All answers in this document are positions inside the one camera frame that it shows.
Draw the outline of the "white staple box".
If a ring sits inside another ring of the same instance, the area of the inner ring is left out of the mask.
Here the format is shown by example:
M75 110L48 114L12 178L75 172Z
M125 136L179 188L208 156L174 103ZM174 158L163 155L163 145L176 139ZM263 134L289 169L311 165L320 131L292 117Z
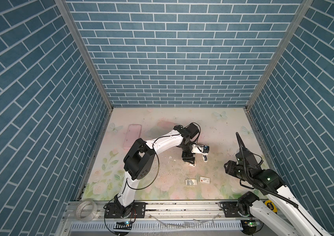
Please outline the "white staple box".
M207 183L210 184L210 179L208 177L200 177L200 182L201 183Z

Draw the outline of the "staple box tray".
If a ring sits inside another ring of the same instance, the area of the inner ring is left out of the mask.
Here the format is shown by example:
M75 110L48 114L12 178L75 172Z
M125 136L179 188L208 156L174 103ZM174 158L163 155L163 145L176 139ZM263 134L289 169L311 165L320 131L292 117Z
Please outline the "staple box tray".
M194 185L197 185L197 180L196 179L186 179L185 184L187 186L194 186Z

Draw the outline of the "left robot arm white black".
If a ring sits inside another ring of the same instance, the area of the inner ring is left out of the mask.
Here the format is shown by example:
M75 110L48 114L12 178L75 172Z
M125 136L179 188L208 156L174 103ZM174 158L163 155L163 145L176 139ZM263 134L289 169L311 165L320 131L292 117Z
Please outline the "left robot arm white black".
M136 191L141 190L139 181L149 174L154 159L170 148L181 148L182 160L191 166L195 165L196 154L201 154L207 162L210 148L198 143L200 134L200 126L191 123L186 127L176 125L169 133L152 140L135 140L124 157L125 177L119 194L114 198L115 205L120 209L128 209L133 205Z

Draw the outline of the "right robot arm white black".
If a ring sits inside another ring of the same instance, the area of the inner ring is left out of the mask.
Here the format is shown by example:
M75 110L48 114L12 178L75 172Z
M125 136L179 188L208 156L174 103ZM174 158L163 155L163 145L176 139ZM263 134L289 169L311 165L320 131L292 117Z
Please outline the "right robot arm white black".
M328 236L329 232L300 204L279 174L262 169L262 161L257 161L256 156L247 148L240 148L236 160L224 164L225 172L247 182L248 189L260 191L285 217L278 216L251 191L238 199L239 214L259 219L278 236Z

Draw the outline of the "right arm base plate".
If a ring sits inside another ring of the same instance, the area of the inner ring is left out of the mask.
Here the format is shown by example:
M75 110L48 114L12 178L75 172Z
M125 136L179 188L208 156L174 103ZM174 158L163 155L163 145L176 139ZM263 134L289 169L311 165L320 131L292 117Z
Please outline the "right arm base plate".
M219 202L218 205L222 209L225 218L244 217L239 213L237 202Z

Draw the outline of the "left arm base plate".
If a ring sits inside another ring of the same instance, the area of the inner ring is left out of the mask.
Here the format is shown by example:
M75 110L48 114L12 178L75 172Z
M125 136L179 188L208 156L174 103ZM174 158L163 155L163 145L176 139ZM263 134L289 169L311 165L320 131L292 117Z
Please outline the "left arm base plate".
M135 202L129 206L122 206L120 203L107 203L105 218L144 218L145 208L145 202Z

